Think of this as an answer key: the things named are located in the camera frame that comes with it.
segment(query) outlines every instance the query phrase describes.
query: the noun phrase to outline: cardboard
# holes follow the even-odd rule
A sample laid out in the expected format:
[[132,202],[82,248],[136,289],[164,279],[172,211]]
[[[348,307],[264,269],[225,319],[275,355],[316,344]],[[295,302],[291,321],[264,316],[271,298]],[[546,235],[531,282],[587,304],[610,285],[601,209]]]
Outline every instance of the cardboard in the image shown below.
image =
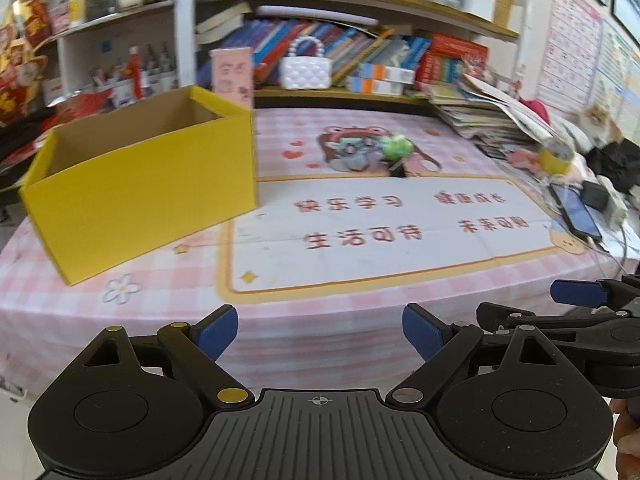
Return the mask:
[[186,87],[64,124],[20,196],[73,285],[256,208],[251,113]]

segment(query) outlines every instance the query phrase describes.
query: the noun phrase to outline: yellow tape roll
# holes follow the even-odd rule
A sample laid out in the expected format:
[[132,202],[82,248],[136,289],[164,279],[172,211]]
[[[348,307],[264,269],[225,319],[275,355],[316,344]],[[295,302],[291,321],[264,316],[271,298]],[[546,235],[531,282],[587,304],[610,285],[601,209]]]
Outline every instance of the yellow tape roll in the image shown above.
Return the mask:
[[559,139],[549,139],[540,150],[540,166],[550,175],[567,174],[574,161],[574,149]]

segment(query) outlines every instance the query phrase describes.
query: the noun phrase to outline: human hand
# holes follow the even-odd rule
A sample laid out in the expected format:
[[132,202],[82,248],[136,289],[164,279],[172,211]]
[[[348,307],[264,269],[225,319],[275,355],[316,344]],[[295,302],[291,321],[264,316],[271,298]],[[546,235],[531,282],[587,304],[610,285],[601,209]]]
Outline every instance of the human hand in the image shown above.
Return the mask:
[[626,401],[611,399],[613,413],[619,413],[613,428],[613,444],[618,448],[616,471],[619,480],[640,480],[640,429],[629,416]]

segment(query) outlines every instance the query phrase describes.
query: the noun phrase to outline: flower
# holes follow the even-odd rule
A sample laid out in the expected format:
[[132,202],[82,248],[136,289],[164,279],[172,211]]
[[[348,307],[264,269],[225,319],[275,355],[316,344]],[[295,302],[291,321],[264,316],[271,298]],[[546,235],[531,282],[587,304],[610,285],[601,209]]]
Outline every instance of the flower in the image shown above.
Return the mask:
[[131,283],[131,275],[125,274],[120,279],[109,280],[107,282],[107,291],[102,297],[103,303],[109,303],[115,300],[117,304],[122,305],[129,301],[129,296],[138,292],[142,285],[139,283]]

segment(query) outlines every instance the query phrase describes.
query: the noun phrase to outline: yellow label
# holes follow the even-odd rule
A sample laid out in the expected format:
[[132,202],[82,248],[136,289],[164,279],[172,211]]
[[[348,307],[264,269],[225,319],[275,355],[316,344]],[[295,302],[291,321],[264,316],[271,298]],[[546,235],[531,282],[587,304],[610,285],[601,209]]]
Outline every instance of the yellow label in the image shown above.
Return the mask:
[[82,20],[82,8],[84,2],[82,0],[69,0],[69,21],[78,22]]

